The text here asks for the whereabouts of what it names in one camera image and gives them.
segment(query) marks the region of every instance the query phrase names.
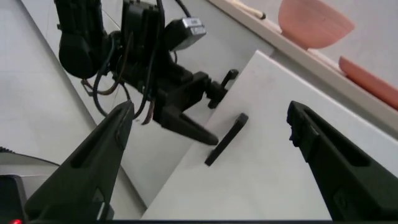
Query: white surface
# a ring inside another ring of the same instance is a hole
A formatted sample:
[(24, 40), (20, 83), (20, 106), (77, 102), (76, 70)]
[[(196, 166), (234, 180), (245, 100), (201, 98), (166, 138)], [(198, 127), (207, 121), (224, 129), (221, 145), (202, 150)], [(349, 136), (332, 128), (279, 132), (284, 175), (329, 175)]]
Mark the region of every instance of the white surface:
[[(251, 7), (264, 11), (267, 18), (278, 22), (282, 0), (241, 0)], [(322, 0), (343, 13), (355, 24), (346, 37), (320, 52), (334, 61), (341, 55), (373, 72), (398, 88), (398, 1), (396, 0)]]
[[(0, 29), (0, 146), (62, 163), (95, 124), (19, 1), (0, 1)], [(141, 217), (131, 191), (120, 174), (115, 218)]]
[(292, 100), (398, 175), (397, 141), (257, 52), (206, 127), (222, 137), (240, 113), (248, 123), (211, 167), (204, 161), (212, 148), (194, 144), (143, 218), (329, 220), (308, 164), (289, 141)]

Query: pink bowl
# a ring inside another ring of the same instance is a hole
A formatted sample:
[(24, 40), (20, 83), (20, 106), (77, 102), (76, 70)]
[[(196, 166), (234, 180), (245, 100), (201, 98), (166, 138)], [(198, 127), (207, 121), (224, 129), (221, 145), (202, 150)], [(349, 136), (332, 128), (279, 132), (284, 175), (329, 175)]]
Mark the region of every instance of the pink bowl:
[(320, 49), (349, 34), (354, 24), (319, 0), (283, 0), (279, 8), (282, 35), (303, 49)]

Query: black cable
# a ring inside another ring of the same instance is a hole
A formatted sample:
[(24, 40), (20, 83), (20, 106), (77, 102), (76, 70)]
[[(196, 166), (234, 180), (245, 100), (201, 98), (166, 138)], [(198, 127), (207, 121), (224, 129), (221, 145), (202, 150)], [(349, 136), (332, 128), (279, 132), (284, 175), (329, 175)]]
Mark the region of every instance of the black cable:
[(129, 90), (126, 88), (126, 85), (124, 83), (120, 83), (120, 85), (123, 87), (123, 90), (126, 93), (127, 100), (131, 100)]
[(174, 63), (177, 63), (178, 62), (178, 56), (177, 56), (177, 53), (176, 52), (173, 52), (174, 53)]
[(152, 53), (150, 54), (150, 59), (149, 59), (149, 64), (148, 64), (148, 70), (147, 70), (147, 76), (146, 76), (146, 80), (145, 80), (145, 88), (144, 88), (144, 92), (142, 94), (142, 100), (141, 100), (141, 104), (139, 105), (139, 108), (137, 110), (137, 112), (134, 115), (134, 119), (138, 118), (138, 116), (141, 115), (142, 111), (145, 108), (145, 104), (148, 100), (149, 97), (149, 93), (150, 93), (150, 86), (151, 86), (151, 81), (152, 81), (152, 67), (154, 66), (154, 61), (157, 55), (157, 51), (160, 48), (160, 44), (161, 44), (161, 38), (162, 38), (162, 34), (164, 32), (164, 26), (165, 26), (165, 16), (164, 16), (164, 7), (163, 7), (163, 2), (162, 0), (156, 0), (157, 3), (157, 7), (159, 9), (159, 26), (157, 28), (157, 40), (155, 43), (155, 46), (152, 50)]
[(185, 7), (184, 3), (181, 0), (175, 0), (175, 2), (181, 7), (182, 11), (187, 17), (191, 17), (191, 13), (188, 11), (187, 7)]
[(160, 42), (157, 41), (155, 44), (154, 49), (152, 50), (152, 53), (150, 55), (150, 59), (149, 59), (149, 65), (148, 65), (148, 70), (147, 70), (147, 76), (146, 76), (146, 81), (145, 81), (145, 88), (144, 88), (144, 92), (142, 94), (142, 100), (141, 100), (141, 104), (139, 105), (139, 108), (137, 110), (137, 112), (134, 115), (134, 119), (138, 118), (138, 116), (141, 115), (142, 111), (145, 108), (145, 104), (148, 100), (148, 96), (149, 96), (149, 89), (150, 89), (150, 81), (151, 81), (151, 74), (152, 74), (152, 67), (154, 66), (154, 61), (156, 58), (156, 52), (159, 48), (159, 44)]
[(159, 16), (159, 27), (158, 27), (158, 41), (159, 41), (159, 37), (160, 37), (160, 35), (161, 35), (161, 33), (163, 33), (163, 30), (164, 30), (164, 27), (165, 27), (165, 16), (164, 16), (164, 7), (163, 7), (163, 2), (162, 2), (162, 0), (156, 0), (156, 4), (157, 4), (157, 7), (158, 7), (158, 9), (159, 9), (159, 14), (160, 14), (160, 16)]
[(98, 70), (97, 76), (95, 77), (94, 85), (93, 85), (93, 99), (94, 99), (94, 104), (97, 110), (103, 115), (107, 116), (108, 113), (105, 112), (104, 109), (102, 109), (100, 102), (98, 101), (98, 85), (100, 84), (101, 77), (106, 74), (106, 70), (108, 68), (108, 63), (111, 61), (111, 57), (115, 51), (115, 39), (111, 35), (111, 49), (109, 51), (108, 56), (106, 57), (104, 63), (102, 64), (101, 68)]

